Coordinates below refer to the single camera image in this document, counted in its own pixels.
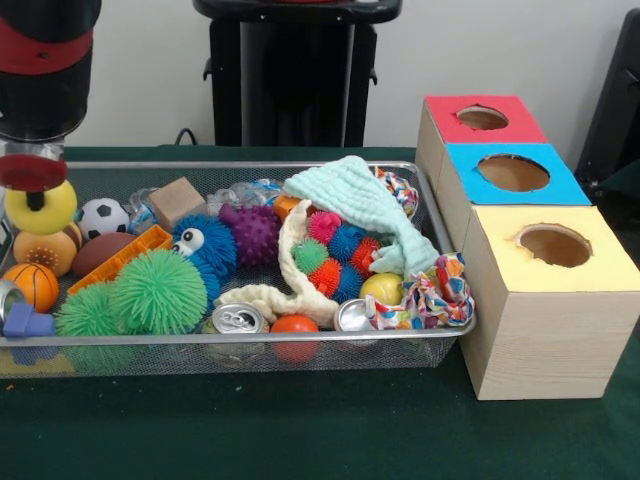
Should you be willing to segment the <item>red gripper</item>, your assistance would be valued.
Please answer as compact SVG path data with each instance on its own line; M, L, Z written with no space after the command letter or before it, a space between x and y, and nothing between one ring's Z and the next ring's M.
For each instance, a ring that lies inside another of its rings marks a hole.
M9 154L1 157L1 185L26 193L27 207L41 211L46 203L45 192L60 186L67 176L63 159L51 160L32 154Z

